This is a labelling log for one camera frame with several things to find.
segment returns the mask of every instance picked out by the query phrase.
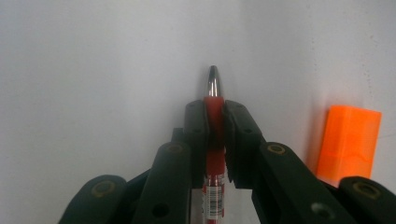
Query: red pen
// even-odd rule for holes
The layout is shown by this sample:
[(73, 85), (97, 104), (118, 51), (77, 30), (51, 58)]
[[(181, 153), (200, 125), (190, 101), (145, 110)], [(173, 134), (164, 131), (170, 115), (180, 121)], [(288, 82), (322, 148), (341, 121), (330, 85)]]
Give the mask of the red pen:
[(206, 152), (206, 178), (203, 186), (203, 211), (205, 224), (220, 224), (224, 217), (224, 131), (221, 109), (219, 71), (210, 66), (208, 95), (204, 98), (210, 128), (209, 146)]

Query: pen grip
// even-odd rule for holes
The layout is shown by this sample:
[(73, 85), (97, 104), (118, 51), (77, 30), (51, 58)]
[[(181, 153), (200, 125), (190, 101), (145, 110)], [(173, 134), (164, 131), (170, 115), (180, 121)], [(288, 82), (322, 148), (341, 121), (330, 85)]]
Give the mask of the pen grip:
[(206, 96), (204, 102), (210, 130), (209, 148), (224, 148), (224, 121), (222, 116), (224, 98)]
[(206, 152), (206, 174), (208, 178), (216, 175), (224, 175), (224, 173), (224, 148), (210, 148)]

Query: orange eraser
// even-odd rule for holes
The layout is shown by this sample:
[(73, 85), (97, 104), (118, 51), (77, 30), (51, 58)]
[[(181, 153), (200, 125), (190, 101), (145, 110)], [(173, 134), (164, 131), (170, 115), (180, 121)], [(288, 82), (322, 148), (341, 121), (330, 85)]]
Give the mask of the orange eraser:
[(370, 178), (381, 113), (348, 105), (330, 108), (317, 177), (338, 186), (347, 176)]

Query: pen tip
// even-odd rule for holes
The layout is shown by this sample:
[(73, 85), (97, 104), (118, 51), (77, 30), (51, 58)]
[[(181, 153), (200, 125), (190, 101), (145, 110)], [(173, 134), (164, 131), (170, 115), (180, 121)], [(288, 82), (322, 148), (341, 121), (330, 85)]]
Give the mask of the pen tip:
[(215, 65), (210, 66), (207, 89), (208, 96), (221, 96), (219, 70)]

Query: white background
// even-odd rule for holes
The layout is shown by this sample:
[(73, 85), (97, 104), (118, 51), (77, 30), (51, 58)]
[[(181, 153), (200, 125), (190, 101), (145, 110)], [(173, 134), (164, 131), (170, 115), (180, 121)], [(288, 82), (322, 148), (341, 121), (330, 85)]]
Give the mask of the white background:
[[(226, 99), (315, 170), (326, 111), (383, 113), (396, 192), (395, 1), (0, 1), (0, 223), (55, 223), (90, 179), (129, 180), (218, 66)], [(226, 223), (258, 223), (248, 190)]]

